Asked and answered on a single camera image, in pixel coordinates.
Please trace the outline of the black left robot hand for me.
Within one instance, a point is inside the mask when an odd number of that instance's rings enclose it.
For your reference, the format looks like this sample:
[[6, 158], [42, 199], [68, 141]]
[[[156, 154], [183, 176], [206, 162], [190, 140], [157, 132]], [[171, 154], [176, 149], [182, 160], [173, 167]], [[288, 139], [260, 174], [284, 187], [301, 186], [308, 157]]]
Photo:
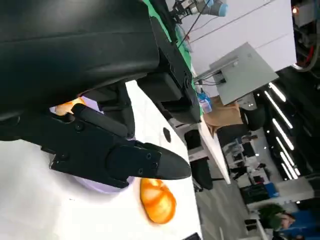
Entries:
[[132, 80], [179, 121], [200, 121], [191, 71], [143, 1], [1, 1], [2, 141], [36, 144], [52, 170], [121, 189], [129, 177], [190, 177], [181, 156], [134, 139]]

